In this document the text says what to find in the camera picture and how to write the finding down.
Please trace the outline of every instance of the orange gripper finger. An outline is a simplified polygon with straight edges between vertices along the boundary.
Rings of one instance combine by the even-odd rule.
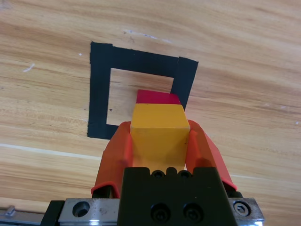
[[[130,125],[130,121],[123,122],[104,150],[92,194],[101,187],[112,186],[114,198],[120,198],[124,169],[133,165]]]
[[[191,173],[195,167],[216,167],[226,186],[237,190],[232,182],[222,155],[212,140],[196,122],[188,120],[190,133],[186,154],[186,167]]]

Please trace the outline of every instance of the screw hole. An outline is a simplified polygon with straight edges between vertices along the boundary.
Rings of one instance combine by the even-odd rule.
[[[191,173],[187,170],[181,170],[179,172],[179,175],[182,177],[182,178],[190,178],[192,177]]]
[[[170,218],[170,210],[163,203],[153,205],[150,209],[150,215],[154,222],[163,224]]]
[[[155,178],[162,178],[165,176],[165,174],[160,170],[153,171],[153,173],[151,175]]]
[[[74,205],[72,213],[75,217],[80,218],[89,212],[90,205],[88,202],[78,202]]]
[[[251,213],[251,208],[246,202],[238,201],[234,203],[234,210],[243,217],[247,217]]]
[[[202,208],[196,203],[184,205],[184,216],[192,223],[198,223],[203,219],[204,213]]]

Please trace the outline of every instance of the yellow block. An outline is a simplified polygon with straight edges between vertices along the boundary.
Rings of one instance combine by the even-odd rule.
[[[182,105],[136,104],[131,122],[134,166],[183,170],[190,126]]]

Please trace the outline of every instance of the black tape square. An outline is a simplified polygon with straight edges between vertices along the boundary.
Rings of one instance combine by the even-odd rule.
[[[108,125],[107,113],[111,68],[174,78],[171,93],[185,109],[198,62],[182,57],[165,56],[112,44],[91,43],[91,77],[88,137],[111,139],[118,126]]]

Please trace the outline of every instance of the wood grain surface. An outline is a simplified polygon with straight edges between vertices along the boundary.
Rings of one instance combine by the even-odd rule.
[[[87,137],[91,41],[199,61],[187,117],[266,225],[300,224],[299,0],[2,0],[0,207],[90,197],[108,143]],[[108,121],[171,84],[112,70]]]

